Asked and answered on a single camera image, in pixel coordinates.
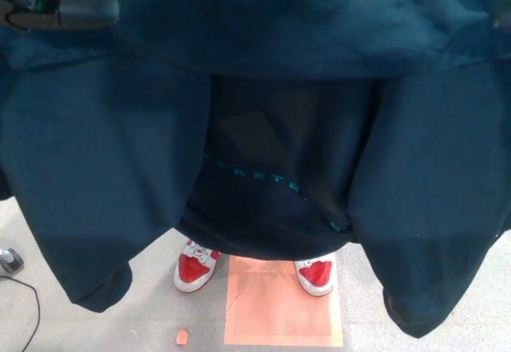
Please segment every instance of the red sneaker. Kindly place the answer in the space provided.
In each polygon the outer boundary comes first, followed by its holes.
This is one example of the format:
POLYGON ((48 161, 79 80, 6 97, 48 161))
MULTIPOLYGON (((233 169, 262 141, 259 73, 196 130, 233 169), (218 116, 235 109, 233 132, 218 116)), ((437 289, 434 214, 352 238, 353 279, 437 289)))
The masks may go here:
POLYGON ((329 254, 321 258, 295 262, 296 277, 300 286, 309 295, 328 295, 334 288, 331 279, 334 257, 335 254, 329 254))
POLYGON ((195 292, 213 275, 220 253, 189 240, 183 248, 176 270, 174 284, 179 291, 195 292))

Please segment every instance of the shoelace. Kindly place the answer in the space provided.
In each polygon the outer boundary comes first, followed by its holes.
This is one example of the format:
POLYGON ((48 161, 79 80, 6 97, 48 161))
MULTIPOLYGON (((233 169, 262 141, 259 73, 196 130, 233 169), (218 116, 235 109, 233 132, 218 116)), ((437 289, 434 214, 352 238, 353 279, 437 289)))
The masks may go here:
POLYGON ((208 257, 211 255, 211 250, 206 247, 201 247, 197 243, 192 243, 187 256, 190 258, 197 258, 201 263, 206 263, 208 257))

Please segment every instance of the dark teal jacket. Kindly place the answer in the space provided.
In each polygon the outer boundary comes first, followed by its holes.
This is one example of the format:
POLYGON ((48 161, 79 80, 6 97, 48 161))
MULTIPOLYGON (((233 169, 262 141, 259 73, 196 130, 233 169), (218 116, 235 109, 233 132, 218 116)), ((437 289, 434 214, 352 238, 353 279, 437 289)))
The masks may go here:
POLYGON ((0 30, 0 194, 90 310, 170 228, 261 259, 356 241, 420 337, 509 227, 497 1, 119 0, 109 30, 0 30))

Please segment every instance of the small orange object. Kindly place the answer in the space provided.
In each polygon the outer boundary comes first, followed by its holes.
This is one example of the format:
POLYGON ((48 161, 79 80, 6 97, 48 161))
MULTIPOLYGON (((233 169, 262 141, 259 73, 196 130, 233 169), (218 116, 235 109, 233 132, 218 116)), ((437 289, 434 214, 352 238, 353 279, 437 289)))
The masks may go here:
POLYGON ((176 344, 178 346, 186 346, 188 342, 188 332, 186 330, 179 330, 176 336, 176 344))

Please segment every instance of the floor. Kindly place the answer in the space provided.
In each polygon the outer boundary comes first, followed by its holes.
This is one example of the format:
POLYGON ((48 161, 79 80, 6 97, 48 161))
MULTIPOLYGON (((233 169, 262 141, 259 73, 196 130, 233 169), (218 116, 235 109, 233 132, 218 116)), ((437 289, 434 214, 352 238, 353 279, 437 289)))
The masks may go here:
MULTIPOLYGON (((295 289, 292 265, 268 262, 265 267, 263 262, 227 256, 220 259, 211 282, 185 295, 172 285, 175 260, 185 239, 171 231, 133 260, 135 279, 127 296, 104 314, 93 314, 67 301, 15 200, 0 203, 0 234, 0 247, 16 249, 26 261, 17 277, 35 286, 41 300, 41 325, 28 351, 511 350, 511 287, 507 284, 511 235, 504 235, 490 251, 452 316, 432 334, 414 340, 387 318, 381 286, 362 249, 355 245, 337 253, 336 290, 328 298, 311 299, 295 289), (251 274, 251 287, 262 284, 266 290, 241 289, 236 280, 247 277, 240 277, 242 266, 251 274), (282 282, 288 282, 287 288, 282 282), (256 296, 254 292, 263 293, 256 296), (291 310, 274 299, 286 302, 287 298, 289 303, 293 295, 299 300, 291 310), (282 324, 287 318, 291 330, 284 327, 276 334, 271 326, 261 326, 262 318, 268 324, 282 324), (176 345, 181 329, 189 333, 186 346, 176 345)), ((33 293, 12 282, 0 282, 0 314, 0 351, 19 352, 36 323, 33 293)))

